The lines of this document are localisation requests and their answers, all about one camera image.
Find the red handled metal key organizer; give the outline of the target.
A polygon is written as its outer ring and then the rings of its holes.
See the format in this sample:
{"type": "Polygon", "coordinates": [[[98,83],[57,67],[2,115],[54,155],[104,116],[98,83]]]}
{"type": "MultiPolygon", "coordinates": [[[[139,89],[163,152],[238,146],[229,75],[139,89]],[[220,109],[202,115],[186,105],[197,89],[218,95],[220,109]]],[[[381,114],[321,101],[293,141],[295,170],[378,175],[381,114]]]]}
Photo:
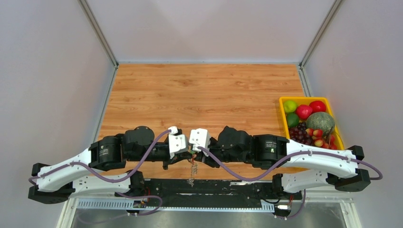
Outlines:
{"type": "Polygon", "coordinates": [[[198,172],[198,164],[195,161],[195,158],[197,157],[197,153],[194,151],[190,151],[190,154],[192,155],[191,159],[190,159],[190,164],[191,164],[191,173],[190,173],[190,178],[187,180],[187,183],[193,187],[194,186],[194,180],[195,180],[195,175],[198,172]]]}

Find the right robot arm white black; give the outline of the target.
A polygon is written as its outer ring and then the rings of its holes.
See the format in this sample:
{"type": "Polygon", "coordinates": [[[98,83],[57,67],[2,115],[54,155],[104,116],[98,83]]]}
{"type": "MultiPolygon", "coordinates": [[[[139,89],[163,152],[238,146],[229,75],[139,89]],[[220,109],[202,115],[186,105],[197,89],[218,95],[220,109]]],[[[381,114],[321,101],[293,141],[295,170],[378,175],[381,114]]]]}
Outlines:
{"type": "Polygon", "coordinates": [[[211,167],[223,167],[225,162],[243,162],[264,170],[255,178],[245,178],[224,167],[243,181],[261,180],[280,167],[304,168],[305,171],[296,174],[273,176],[271,191],[280,199],[289,193],[330,185],[338,191],[359,192],[371,183],[368,170],[358,167],[364,158],[360,146],[346,150],[317,147],[271,134],[249,135],[228,126],[218,139],[212,138],[206,129],[191,130],[190,145],[196,153],[195,160],[211,167]]]}

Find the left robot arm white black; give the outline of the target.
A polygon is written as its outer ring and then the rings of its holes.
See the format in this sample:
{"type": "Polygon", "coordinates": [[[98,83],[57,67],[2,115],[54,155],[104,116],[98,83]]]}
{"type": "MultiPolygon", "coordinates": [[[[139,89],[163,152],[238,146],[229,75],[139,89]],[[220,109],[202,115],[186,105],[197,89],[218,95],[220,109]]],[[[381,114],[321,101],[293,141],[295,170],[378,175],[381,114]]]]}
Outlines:
{"type": "Polygon", "coordinates": [[[146,126],[92,143],[78,155],[54,165],[32,167],[28,198],[43,204],[57,204],[69,198],[112,192],[139,197],[147,193],[143,162],[170,164],[191,158],[188,139],[173,126],[158,136],[146,126]]]}

